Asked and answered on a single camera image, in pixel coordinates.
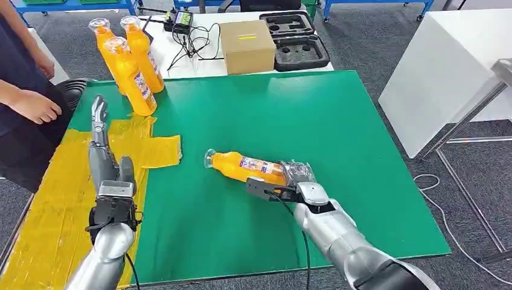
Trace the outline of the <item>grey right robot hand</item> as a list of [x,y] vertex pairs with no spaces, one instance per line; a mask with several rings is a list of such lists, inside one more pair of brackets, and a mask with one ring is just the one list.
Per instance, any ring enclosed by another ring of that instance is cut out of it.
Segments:
[[309,163],[298,161],[280,161],[287,187],[296,187],[299,182],[316,182],[315,175]]

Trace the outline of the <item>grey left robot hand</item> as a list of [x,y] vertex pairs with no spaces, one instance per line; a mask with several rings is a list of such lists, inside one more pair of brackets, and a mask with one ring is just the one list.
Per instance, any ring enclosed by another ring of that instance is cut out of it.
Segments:
[[99,191],[104,180],[130,182],[136,192],[136,180],[133,161],[129,156],[122,156],[118,162],[110,148],[107,134],[107,102],[98,94],[91,106],[92,141],[88,147],[89,167],[93,185]]

